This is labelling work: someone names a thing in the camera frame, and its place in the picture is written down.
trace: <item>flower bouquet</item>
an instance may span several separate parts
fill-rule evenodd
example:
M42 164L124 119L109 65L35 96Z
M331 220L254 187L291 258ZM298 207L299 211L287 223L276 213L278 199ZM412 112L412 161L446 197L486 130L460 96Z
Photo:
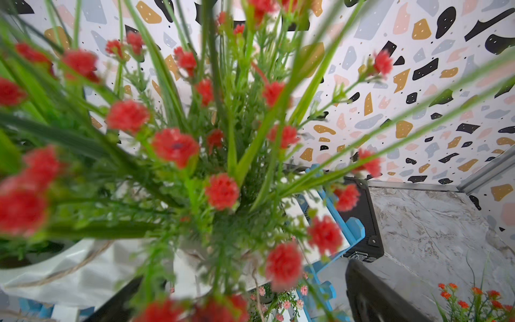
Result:
M138 33L124 34L122 2ZM359 147L433 99L404 110L309 173L285 170L283 165L300 148L299 129L306 122L332 104L347 102L357 84L379 82L391 71L388 51L369 56L354 84L335 88L326 106L313 104L338 45L373 2L356 2L320 55L315 46L301 50L309 43L301 31L311 12L309 0L244 0L246 24L238 26L230 1L218 15L212 1L203 1L198 48L192 45L180 2L172 10L164 1L181 42L174 50L179 70L173 75L134 4L118 0L120 37L106 46L117 63L116 80L109 86L97 71L96 55L79 47L80 0L73 34L65 31L64 39L56 42L7 6L0 19L0 234L29 243L146 238L147 259L137 273L143 279L133 299L139 322L184 317L246 321L254 309L265 321L261 307L249 307L257 301L252 302L247 291L258 285L248 287L241 280L249 262L254 281L256 275L266 277L275 292L300 283L321 302L310 281L302 279L304 264L310 264L304 261L302 243L316 246L324 260L342 244L343 236L329 219L313 220L309 227L293 223L284 215L288 199L324 187L339 211L352 209L359 191L339 179L360 173L379 176L379 156L421 137L500 87L489 88L375 154ZM51 0L45 3L57 30L62 19ZM321 41L343 5L332 4L312 43ZM295 32L287 34L292 26ZM63 49L64 43L69 49ZM513 56L512 51L500 55L451 88L472 82ZM145 58L153 63L161 105L141 71ZM138 68L130 70L130 60ZM181 97L190 94L179 93L173 76L191 85L189 107ZM292 93L304 81L309 85L293 106ZM126 83L137 89L134 99L125 96ZM106 104L86 100L85 88ZM105 120L106 133L92 125L91 115ZM354 162L348 167L323 172L349 154ZM165 263L185 244L198 245L198 271L211 290L200 298L170 300L162 282L177 281Z

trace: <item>black spot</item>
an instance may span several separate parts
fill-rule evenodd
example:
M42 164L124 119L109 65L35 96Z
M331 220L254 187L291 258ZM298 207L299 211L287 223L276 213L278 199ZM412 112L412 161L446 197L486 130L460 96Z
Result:
M359 98L359 92L357 92L356 94L352 95L351 98L349 98L347 100L347 104L350 104L352 102L355 102L357 101L357 99Z
M499 133L515 133L515 126L508 126L508 127L505 127L504 129L500 129L498 131Z
M417 92L411 93L406 97L406 104L413 104L417 101Z
M476 206L478 210L481 210L481 206L479 205L479 199L477 199L476 196L470 195L469 199L470 201L472 201L472 203L474 204L474 206Z
M393 52L395 51L396 48L397 48L397 45L395 45L394 43L392 43L391 41L388 40L388 42L386 43L386 45L384 45L384 47L383 47L383 49L381 49L381 51L387 50L390 53L390 57L391 57L391 54L393 54Z
M164 0L154 0L156 5L161 9L166 19L170 22L174 22L174 20L171 18L171 15L168 13L168 10L166 10L166 6L164 5ZM168 3L170 4L171 11L175 14L174 10L174 4L171 2L171 0L168 0Z
M461 132L467 132L467 133L474 133L475 130L477 130L478 127L480 127L481 125L474 125L474 124L465 124L465 123L461 123L458 128L456 129L456 131L461 131Z
M481 22L478 20L476 22L476 24L474 25L474 28L472 28L472 30L470 30L469 33L465 35L465 41L471 40L472 38L477 36L479 33L485 31L486 29L490 28L491 26L498 23L502 19L508 17L509 15L511 15L514 12L515 12L515 8L510 8L510 9L498 14L497 16L493 17L489 21Z
M436 39L442 37L449 30L449 28L451 28L455 20L456 9L454 7L449 7L444 10L436 22L436 25L438 26L436 29Z
M445 158L440 159L439 161L441 163L447 163L447 162L449 162L451 160L452 157L455 157L455 156L459 156L459 153L449 154L448 156L446 156Z
M429 107L436 105L436 104L444 105L444 104L449 103L452 100L453 100L452 91L450 89L446 89L440 95L438 95L438 97L435 98L431 102L431 104L429 104Z
M317 117L311 117L311 115L310 115L310 116L308 116L308 117L307 117L307 119L308 119L308 120L314 120L314 121L323 121L323 120L325 120L325 117L326 117L327 115L329 115L329 112L324 111L324 112L323 112L323 115L319 115L319 116L317 116Z
M497 35L488 36L485 42L485 49L491 52L492 54L499 55L506 48L512 47L515 45L515 38L504 38Z
M413 80L420 79L425 75L434 72L438 68L438 58L433 59L426 66L421 67L413 72Z
M411 181L413 183L417 183L417 182L425 181L426 178L427 178L427 176L411 176L411 177L408 178L408 181Z
M448 183L453 182L453 180L451 180L449 178L445 178L445 179L438 180L438 182L440 182L441 184L448 184Z
M511 88L513 87L513 85L515 85L515 76L508 79L506 81L506 83L503 84L501 89L497 92L497 94L493 98L496 98L497 96L501 96L504 93L508 93L511 90Z
M399 58L397 58L397 60L395 61L395 63L393 63L394 66L397 66L397 65L404 65L404 57L400 56Z

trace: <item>pink spot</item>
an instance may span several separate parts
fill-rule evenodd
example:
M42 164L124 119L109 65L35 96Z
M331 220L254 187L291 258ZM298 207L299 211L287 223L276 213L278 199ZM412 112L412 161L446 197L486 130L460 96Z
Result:
M471 13L477 6L477 0L465 0L463 1L463 11L461 16Z
M442 133L442 135L440 135L440 138L441 139L448 139L449 136L451 135L452 131L445 131L444 133Z
M344 85L347 87L350 84L348 79L340 75L334 75L334 82L336 83L336 86L340 86L341 83L344 83Z
M387 170L397 169L398 167L399 166L396 165L395 162L393 162L393 161L386 163L386 169Z
M345 115L342 113L340 114L340 117L338 118L338 120L336 121L336 126L340 129L340 130L343 130L345 129L346 125L345 125Z
M515 95L506 97L504 99L504 103L506 103L506 104L513 104L513 103L515 103Z
M353 139L356 139L356 138L359 138L359 136L361 135L362 132L360 131L356 131L356 132L352 132L350 134L350 137L353 138Z
M388 107L388 105L390 104L390 101L391 99L389 100L386 100L386 96L383 96L383 99L381 99L381 102L379 103L379 108L380 109L385 109Z
M408 151L413 151L416 148L418 148L418 144L415 144L415 143L410 143L410 144L406 145L406 150L408 150Z
M507 202L503 205L503 210L501 212L501 218L504 223L508 226L515 226L515 204L512 202Z
M427 95L435 95L436 92L438 92L438 87L436 87L436 85L434 84L431 84L429 85L429 87L427 88L427 90L425 90L424 92L424 95L423 96L427 96Z
M488 134L490 134L490 132L492 131L492 128L487 128L487 129L484 129L483 132L481 132L481 134L477 137L478 139L483 139L483 138L486 138L488 136Z
M397 12L397 18L395 19L395 24L393 25L394 35L400 35L408 31L410 15L406 11L407 7L408 3L405 3L401 8L399 8L399 12Z
M455 51L453 51L450 55L449 55L449 58L447 59L447 62L450 63L450 62L453 62L453 61L456 61L458 59L461 58L461 53L463 53L464 51L467 50L468 47L464 47L464 48L460 48L460 49L456 49Z
M460 121L463 121L463 120L468 120L469 118L473 118L474 117L474 113L472 113L472 111L467 111L465 113L463 113L461 115L461 117L459 118Z

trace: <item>gray spot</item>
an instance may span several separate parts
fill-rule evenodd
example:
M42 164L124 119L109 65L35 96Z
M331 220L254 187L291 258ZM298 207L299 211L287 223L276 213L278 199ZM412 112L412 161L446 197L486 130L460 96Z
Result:
M413 56L413 60L415 60L415 63L418 63L423 59L425 59L424 49L420 48L419 51Z
M374 115L365 120L359 121L358 123L356 123L356 125L354 127L357 129L360 129L360 130L369 129L372 126L374 126L382 118L383 118L382 114Z
M417 5L424 9L425 12L429 13L431 17L434 17L438 12L438 0L417 0Z
M103 25L107 24L104 8L102 7L102 2L100 2L100 0L83 1L82 12L84 12L86 21Z
M503 111L503 110L495 110L493 112L490 112L488 114L485 115L485 118L492 118L492 119L496 119L496 118L499 118L499 117L503 117L505 116L506 114L508 114L510 111Z
M437 127L436 129L432 129L432 130L431 130L431 132L438 132L438 131L443 130L443 129L445 129L445 128L447 128L447 126L440 125L440 126L439 126L439 127Z
M477 147L477 151L478 152L481 152L481 151L490 151L490 148L488 147L488 144L482 144L480 146Z
M167 45L168 47L170 48L174 48L175 45L177 45L177 42L175 40L173 40L167 33L163 33L163 40L164 40L164 43L165 45Z
M467 76L468 74L472 73L474 70L478 69L479 67L474 62L474 55L470 55L467 57L467 63L465 64L465 70L463 71L462 77Z
M423 109L421 109L417 113L413 114L413 117L412 117L413 120L419 120L419 119L423 118L425 113L426 113L426 111L427 111L427 108L424 107Z
M341 63L341 68L348 71L349 68L356 62L356 59L357 59L356 50L354 49L353 46L350 46L347 49L347 53L345 54L343 63Z
M406 170L406 171L403 171L403 172L399 173L399 175L400 175L401 177L407 177L407 176L409 176L410 174L412 174L412 173L413 173L413 171L414 171L413 169L411 169L411 170Z
M497 221L491 215L486 216L486 222L490 225L490 227L495 228L497 226Z
M374 84L374 88L386 89L386 88L388 88L388 84L386 84L386 83L375 83Z
M106 53L106 44L107 44L107 40L105 40L104 38L102 38L102 36L97 33L96 31L91 31L91 34L93 35L93 38L95 39L95 42L98 46L98 50L106 55L107 57L109 57L109 54Z
M510 0L492 0L492 3L481 10L481 12L502 8L506 6L508 2L510 2Z
M399 149L393 149L392 151L388 152L388 154L386 155L386 157L388 159L392 159L392 160L398 159L400 156L401 156L401 154L399 153Z
M440 178L443 178L447 176L447 170L445 170L444 172L440 173L440 174L437 174L436 176L433 176L433 179L440 179Z
M427 152L428 158L432 158L433 155L435 155L435 152L438 151L439 149L440 149L440 147L438 146L438 143L433 142L427 148L425 148L424 151Z
M431 55L436 55L436 54L442 53L446 50L449 50L449 49L451 49L452 45L454 45L454 40L445 39L438 45L438 47L435 48L435 50L433 50Z
M390 11L392 4L393 0L382 0L374 4L373 7L371 7L370 10L368 10L368 12L361 18L354 37L372 40L375 33L379 30L386 14Z

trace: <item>red flower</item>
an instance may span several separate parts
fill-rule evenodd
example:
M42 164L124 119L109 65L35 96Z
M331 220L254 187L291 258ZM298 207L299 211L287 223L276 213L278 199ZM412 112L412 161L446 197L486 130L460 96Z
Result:
M179 129L164 129L154 136L152 146L158 157L174 162L179 169L188 165L190 158L199 151L199 145L190 135Z
M236 181L226 173L211 176L205 195L210 205L217 210L231 208L239 198L239 188Z
M131 45L132 51L136 56L141 55L141 50L145 43L143 42L143 38L141 37L139 32L129 32L127 34L127 43Z
M131 99L118 101L111 106L106 124L111 129L136 134L150 119L148 109Z
M472 293L474 293L475 295L481 295L483 293L483 291L481 291L481 289L478 287L473 287Z
M239 33L241 33L243 35L243 31L245 31L245 25L244 24L239 24L236 26L236 28L234 28L234 35L238 35Z
M388 50L382 50L376 55L374 61L374 68L378 73L383 75L390 74L393 69L393 59L390 58L390 52Z
M277 137L277 129L278 125L275 125L270 130L270 133L268 134L268 139L272 142L276 141ZM297 129L293 126L285 126L283 127L283 133L282 133L282 140L281 140L281 148L286 149L290 146L290 144L296 144L300 138L297 137Z
M185 52L181 46L174 50L175 61L177 66L184 68L190 77L193 77L195 68L197 67L197 61L195 55L192 52Z
M25 92L17 84L0 77L0 106L16 106L26 97Z
M35 190L17 188L0 195L0 232L31 235L45 222L45 198Z
M501 296L501 294L499 292L494 291L494 290L488 291L486 293L488 294L489 298L492 298L494 300L498 299Z
M311 236L310 245L317 245L321 255L325 254L326 250L331 255L336 253L344 242L340 227L328 215L322 220L315 217L307 228L307 233Z
M178 322L183 308L172 300L153 302L134 322Z
M360 159L366 159L368 157L373 156L374 153L369 150L359 149L358 156ZM362 171L366 170L373 178L379 177L381 175L381 160L373 159L372 161L368 161L367 163L357 167L354 171Z
M207 137L209 154L213 152L213 147L219 148L222 147L222 139L224 138L224 133L220 129L214 129L211 134Z
M274 292L291 290L302 276L302 254L295 242L276 246L266 259L266 278Z
M202 96L202 105L207 106L213 101L214 94L211 80L208 78L203 79L195 86L195 88L200 96Z
M263 97L266 100L266 104L268 107L273 107L279 96L281 96L281 93L285 87L285 83L279 83L277 81L273 82L272 84L265 84L265 88L263 89Z
M338 202L335 206L338 211L352 210L352 208L356 207L361 195L355 184L349 184L343 189L335 189L334 194L338 197Z
M497 310L497 309L502 309L503 308L503 305L499 302L499 301L492 301L492 306Z
M87 78L89 81L98 83L100 79L94 73L96 70L95 63L98 57L91 52L87 52L86 50L68 50L64 53L64 57L62 58L62 62L72 70L74 70L77 74L82 75ZM76 77L73 73L66 71L64 73L65 77L69 80L75 80Z
M124 53L122 51L122 43L118 40L110 40L106 44L106 53L118 55L120 59L123 59Z
M461 306L464 309L468 309L469 305L465 301L458 301L458 305Z
M450 299L450 298L451 298L451 294L449 294L449 293L447 293L447 292L442 292L442 293L440 293L440 295L441 295L444 299L446 299L446 300L448 300L448 299Z

